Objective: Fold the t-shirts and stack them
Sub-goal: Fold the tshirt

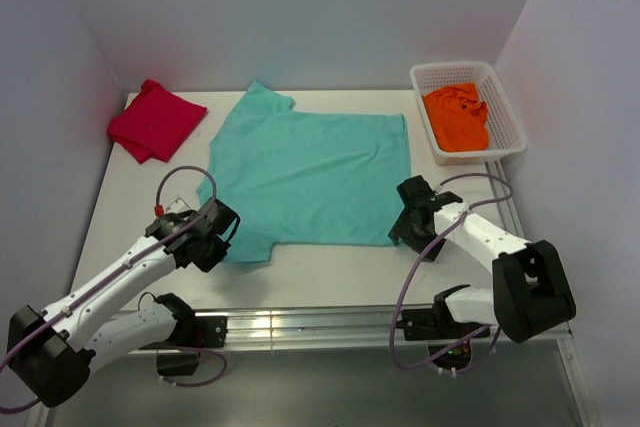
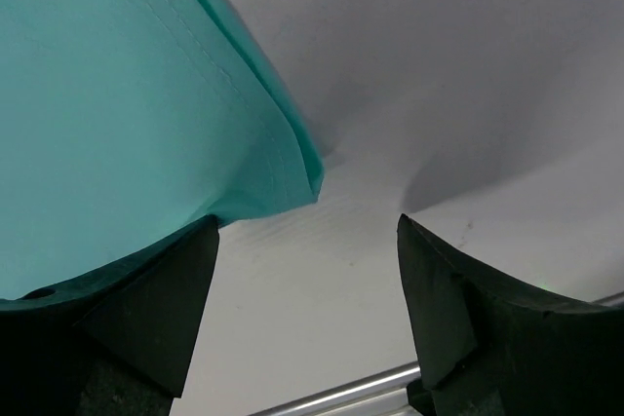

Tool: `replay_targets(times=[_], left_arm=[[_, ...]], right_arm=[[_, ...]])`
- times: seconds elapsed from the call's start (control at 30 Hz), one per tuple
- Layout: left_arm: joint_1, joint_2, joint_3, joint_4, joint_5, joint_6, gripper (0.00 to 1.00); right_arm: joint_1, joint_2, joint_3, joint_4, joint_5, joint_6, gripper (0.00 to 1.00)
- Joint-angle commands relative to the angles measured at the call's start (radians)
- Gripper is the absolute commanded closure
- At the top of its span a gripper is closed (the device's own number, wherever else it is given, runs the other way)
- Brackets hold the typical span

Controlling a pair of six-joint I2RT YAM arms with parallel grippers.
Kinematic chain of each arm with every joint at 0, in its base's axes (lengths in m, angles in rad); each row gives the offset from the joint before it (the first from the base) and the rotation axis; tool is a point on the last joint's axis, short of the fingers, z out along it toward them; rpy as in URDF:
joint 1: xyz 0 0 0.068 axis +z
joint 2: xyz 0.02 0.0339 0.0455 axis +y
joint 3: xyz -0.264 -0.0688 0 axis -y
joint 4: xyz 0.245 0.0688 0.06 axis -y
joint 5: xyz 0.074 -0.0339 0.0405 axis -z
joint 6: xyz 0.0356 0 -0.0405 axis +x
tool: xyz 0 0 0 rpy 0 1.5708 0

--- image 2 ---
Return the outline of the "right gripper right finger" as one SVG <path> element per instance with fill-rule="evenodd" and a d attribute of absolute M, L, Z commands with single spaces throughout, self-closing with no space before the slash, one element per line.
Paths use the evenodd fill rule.
<path fill-rule="evenodd" d="M 424 415 L 619 415 L 623 308 L 513 278 L 407 216 L 400 276 Z"/>

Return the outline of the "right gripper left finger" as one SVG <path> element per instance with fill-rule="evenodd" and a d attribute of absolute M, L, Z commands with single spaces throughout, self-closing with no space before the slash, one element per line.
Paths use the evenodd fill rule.
<path fill-rule="evenodd" d="M 182 395 L 219 246 L 205 216 L 1 303 L 5 415 L 167 415 Z"/>

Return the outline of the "teal t shirt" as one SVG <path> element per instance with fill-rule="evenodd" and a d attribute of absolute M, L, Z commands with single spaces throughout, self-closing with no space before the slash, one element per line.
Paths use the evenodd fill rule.
<path fill-rule="evenodd" d="M 1 0 L 1 294 L 316 202 L 321 157 L 228 0 Z"/>

